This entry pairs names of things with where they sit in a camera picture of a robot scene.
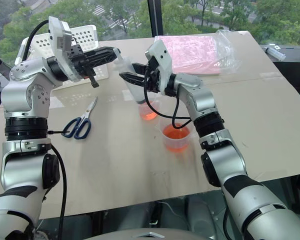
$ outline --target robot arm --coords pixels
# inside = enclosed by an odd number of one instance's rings
[[[140,77],[121,77],[132,84],[184,102],[205,153],[201,156],[209,183],[221,187],[231,215],[245,240],[300,240],[300,219],[264,185],[248,177],[242,154],[219,115],[211,91],[201,79],[173,74],[171,57],[161,40],[146,52],[147,65],[133,64]]]
[[[68,79],[93,78],[93,68],[112,62],[112,47],[83,52],[71,46],[67,23],[49,17],[50,43],[55,56],[15,65],[1,93],[5,135],[2,146],[0,240],[33,239],[45,195],[60,179],[58,158],[49,154],[47,138],[50,92]],[[6,72],[0,61],[0,72]]]

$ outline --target plastic cup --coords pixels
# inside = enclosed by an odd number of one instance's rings
[[[160,109],[160,102],[156,100],[156,95],[155,94],[148,94],[148,99],[151,104],[151,106],[159,111]],[[138,110],[139,110],[139,115],[143,120],[152,120],[154,119],[157,114],[151,110],[151,108],[148,106],[146,102],[142,104],[138,104]]]
[[[181,126],[185,120],[176,119],[175,125]],[[190,137],[194,129],[194,125],[189,123],[181,129],[175,129],[172,126],[172,120],[161,117],[158,122],[159,130],[162,133],[162,140],[165,147],[174,153],[183,152],[189,145]]]

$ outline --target white basket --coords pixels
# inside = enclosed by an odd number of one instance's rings
[[[71,45],[79,44],[83,52],[88,52],[95,50],[99,46],[97,29],[94,25],[78,26],[70,28],[72,33],[72,42]],[[22,41],[22,45],[26,45],[28,37]],[[49,43],[49,34],[40,34],[35,35],[32,39],[29,52],[31,53],[28,59],[33,59],[37,57],[49,58],[54,54],[52,52],[50,43]],[[101,65],[93,68],[95,71],[95,80],[107,79],[109,77],[107,65]],[[56,88],[55,90],[68,88],[80,84],[90,83],[89,79],[81,79],[78,82],[73,82],[70,80],[64,81],[63,85]]]

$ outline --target beige table surface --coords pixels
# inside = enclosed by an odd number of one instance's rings
[[[280,74],[248,32],[233,32],[229,39],[242,64],[235,74],[207,76],[225,126],[242,152],[248,174],[266,181],[300,174],[300,96]],[[101,42],[118,47],[123,56],[146,63],[145,50],[152,38]],[[92,128],[84,140],[52,135],[66,167],[66,215],[89,213],[148,201],[206,192],[209,185],[200,161],[198,137],[183,153],[171,153],[156,128],[158,117],[144,121],[138,106],[124,100],[127,89],[114,65],[109,78],[93,89],[82,84],[52,92],[64,107],[50,109],[50,130],[62,130],[81,116],[94,96]],[[161,96],[161,109],[171,113],[175,99]],[[0,170],[4,136],[0,107]],[[41,218],[57,217],[62,200],[62,180],[42,204]]]

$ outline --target orange liquid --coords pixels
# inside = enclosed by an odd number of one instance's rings
[[[177,127],[181,126],[180,123],[176,123],[175,125]],[[186,126],[181,129],[175,129],[174,126],[172,126],[172,124],[169,124],[163,130],[163,134],[170,139],[183,139],[186,136],[188,136],[189,133],[190,133],[190,130]],[[186,144],[182,147],[179,147],[179,148],[173,148],[173,147],[167,146],[167,145],[165,145],[165,147],[171,152],[181,153],[188,147],[188,144]]]
[[[157,114],[155,112],[149,113],[149,114],[140,114],[140,117],[143,120],[152,120],[157,116]]]

